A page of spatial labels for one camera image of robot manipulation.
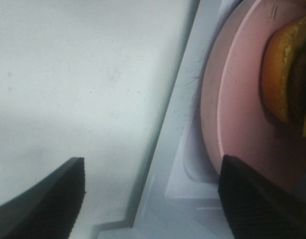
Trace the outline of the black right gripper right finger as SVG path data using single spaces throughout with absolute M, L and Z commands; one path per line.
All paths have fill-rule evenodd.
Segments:
M 306 202 L 237 157 L 222 159 L 218 193 L 236 239 L 306 239 Z

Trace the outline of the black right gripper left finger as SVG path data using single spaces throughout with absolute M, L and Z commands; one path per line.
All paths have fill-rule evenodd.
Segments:
M 85 160 L 73 157 L 0 205 L 0 239 L 67 239 L 86 193 Z

